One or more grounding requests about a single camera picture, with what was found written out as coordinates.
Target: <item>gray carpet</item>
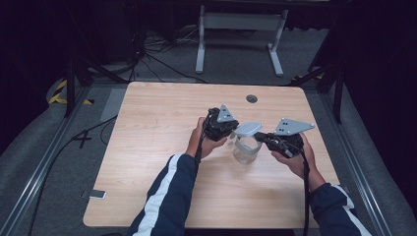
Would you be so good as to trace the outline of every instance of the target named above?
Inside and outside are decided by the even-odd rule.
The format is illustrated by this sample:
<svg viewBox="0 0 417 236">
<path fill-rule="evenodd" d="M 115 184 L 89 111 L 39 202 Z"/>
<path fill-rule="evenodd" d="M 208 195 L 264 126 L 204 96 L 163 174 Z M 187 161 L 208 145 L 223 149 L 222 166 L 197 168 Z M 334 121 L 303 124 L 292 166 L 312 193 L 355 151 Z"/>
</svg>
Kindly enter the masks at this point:
<svg viewBox="0 0 417 236">
<path fill-rule="evenodd" d="M 233 31 L 214 31 L 207 38 L 205 69 L 201 75 L 194 73 L 198 47 L 195 40 L 198 38 L 192 36 L 190 39 L 194 41 L 166 52 L 151 54 L 181 74 L 150 57 L 144 58 L 144 62 L 140 62 L 136 67 L 135 80 L 195 83 L 198 80 L 190 78 L 195 77 L 210 84 L 285 85 L 294 76 L 308 73 L 307 68 L 326 34 L 325 30 L 297 29 L 286 30 L 283 33 L 278 46 L 278 55 L 284 71 L 283 78 L 278 78 L 274 74 L 266 51 L 266 45 L 273 35 L 258 31 L 243 37 Z M 112 70 L 123 66 L 125 66 L 123 63 L 114 63 L 107 68 Z M 129 80 L 130 72 L 120 76 Z M 321 128 L 336 173 L 341 184 L 350 189 L 350 197 L 357 207 L 360 220 L 373 235 L 378 235 L 369 209 L 348 168 L 345 150 L 332 125 L 333 118 L 327 113 L 328 107 L 324 100 L 329 98 L 331 100 L 332 92 L 317 94 L 314 89 L 311 89 L 315 84 L 316 82 L 310 81 L 302 88 L 305 89 Z M 94 99 L 94 104 L 80 106 L 74 114 L 60 147 L 80 131 L 117 114 L 125 88 L 126 86 L 117 85 L 108 78 L 95 78 L 87 95 L 88 99 Z M 45 96 L 49 98 L 55 89 L 56 85 Z M 64 104 L 51 104 L 48 110 L 27 126 L 1 156 L 0 225 L 6 222 L 31 174 L 47 151 L 59 125 L 63 122 L 64 112 Z M 375 198 L 387 220 L 391 235 L 414 235 L 417 232 L 417 225 L 411 209 L 387 173 L 347 90 L 343 95 L 341 117 L 342 125 L 339 128 L 345 132 L 360 166 L 366 173 Z M 83 224 L 88 199 L 81 198 L 81 194 L 83 191 L 90 190 L 94 184 L 113 125 L 114 122 L 110 122 L 107 126 L 103 125 L 89 131 L 88 137 L 91 140 L 86 141 L 82 148 L 80 148 L 80 141 L 73 141 L 59 154 L 47 178 L 32 235 L 98 236 L 126 231 L 126 228 L 90 228 Z M 34 205 L 35 199 L 31 202 L 29 209 L 23 213 L 22 220 L 16 223 L 14 234 L 10 235 L 28 235 Z M 310 230 L 310 232 L 310 235 L 320 235 L 318 230 Z M 301 235 L 302 230 L 296 229 L 295 233 Z"/>
</svg>

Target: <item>clear plastic container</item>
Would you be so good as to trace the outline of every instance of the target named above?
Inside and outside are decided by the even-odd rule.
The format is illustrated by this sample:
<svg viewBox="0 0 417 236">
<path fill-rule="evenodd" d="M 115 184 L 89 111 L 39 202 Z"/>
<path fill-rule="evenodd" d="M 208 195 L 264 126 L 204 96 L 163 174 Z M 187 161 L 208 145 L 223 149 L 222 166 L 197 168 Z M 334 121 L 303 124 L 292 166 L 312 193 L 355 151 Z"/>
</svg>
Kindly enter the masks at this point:
<svg viewBox="0 0 417 236">
<path fill-rule="evenodd" d="M 250 164 L 254 162 L 257 158 L 259 150 L 259 145 L 255 138 L 253 136 L 240 138 L 240 144 L 240 148 L 238 144 L 235 144 L 233 156 L 242 164 Z"/>
</svg>

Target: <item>black curtain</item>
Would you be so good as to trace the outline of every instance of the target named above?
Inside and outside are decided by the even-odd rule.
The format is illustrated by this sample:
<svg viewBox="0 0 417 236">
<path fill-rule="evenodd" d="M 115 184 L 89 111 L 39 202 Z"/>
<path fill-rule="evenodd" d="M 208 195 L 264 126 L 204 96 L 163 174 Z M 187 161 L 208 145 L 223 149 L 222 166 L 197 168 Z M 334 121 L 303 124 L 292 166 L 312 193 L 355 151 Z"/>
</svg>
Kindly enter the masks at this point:
<svg viewBox="0 0 417 236">
<path fill-rule="evenodd" d="M 412 1 L 356 1 L 331 28 L 316 66 L 340 62 L 353 102 L 417 215 L 417 15 Z"/>
<path fill-rule="evenodd" d="M 46 93 L 65 57 L 32 2 L 2 1 L 0 17 L 1 154 L 48 107 Z"/>
</svg>

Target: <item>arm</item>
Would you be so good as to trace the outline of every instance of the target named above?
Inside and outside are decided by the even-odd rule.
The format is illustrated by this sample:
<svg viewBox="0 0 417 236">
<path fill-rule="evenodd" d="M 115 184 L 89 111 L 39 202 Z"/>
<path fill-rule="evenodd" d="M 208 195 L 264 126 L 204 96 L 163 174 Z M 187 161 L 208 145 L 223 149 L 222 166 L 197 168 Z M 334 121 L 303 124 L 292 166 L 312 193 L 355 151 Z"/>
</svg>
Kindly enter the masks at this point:
<svg viewBox="0 0 417 236">
<path fill-rule="evenodd" d="M 205 118 L 200 118 L 191 134 L 184 154 L 171 156 L 148 191 L 147 202 L 133 221 L 127 235 L 184 235 L 185 221 L 191 205 L 196 181 L 196 161 L 200 135 Z M 214 142 L 204 139 L 202 157 L 222 146 L 226 138 Z"/>
<path fill-rule="evenodd" d="M 354 205 L 346 193 L 339 187 L 326 183 L 316 166 L 313 149 L 304 134 L 303 150 L 309 162 L 309 189 L 311 194 L 310 207 L 314 218 L 319 223 L 323 236 L 332 235 L 370 235 L 359 219 L 352 213 Z M 301 154 L 286 158 L 277 151 L 272 156 L 290 170 L 304 179 L 304 160 Z"/>
<path fill-rule="evenodd" d="M 310 206 L 322 235 L 371 235 L 355 215 L 354 204 L 338 186 L 323 184 L 312 193 Z"/>
</svg>

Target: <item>wooden table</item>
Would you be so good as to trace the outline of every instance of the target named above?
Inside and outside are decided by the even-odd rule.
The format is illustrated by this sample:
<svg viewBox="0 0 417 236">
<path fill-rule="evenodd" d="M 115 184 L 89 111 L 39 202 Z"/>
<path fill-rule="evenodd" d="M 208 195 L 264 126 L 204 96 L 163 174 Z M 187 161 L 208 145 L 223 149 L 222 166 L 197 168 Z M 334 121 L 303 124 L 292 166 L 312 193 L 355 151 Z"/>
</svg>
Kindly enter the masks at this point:
<svg viewBox="0 0 417 236">
<path fill-rule="evenodd" d="M 258 102 L 250 103 L 253 94 Z M 87 226 L 129 226 L 156 175 L 185 151 L 199 117 L 226 104 L 240 124 L 262 122 L 272 132 L 281 118 L 316 124 L 300 88 L 130 83 L 90 199 Z M 327 181 L 338 184 L 319 127 L 305 132 Z M 203 159 L 186 226 L 189 228 L 303 228 L 303 181 L 265 145 L 251 164 L 232 155 L 234 140 Z M 310 226 L 317 227 L 311 217 Z"/>
</svg>

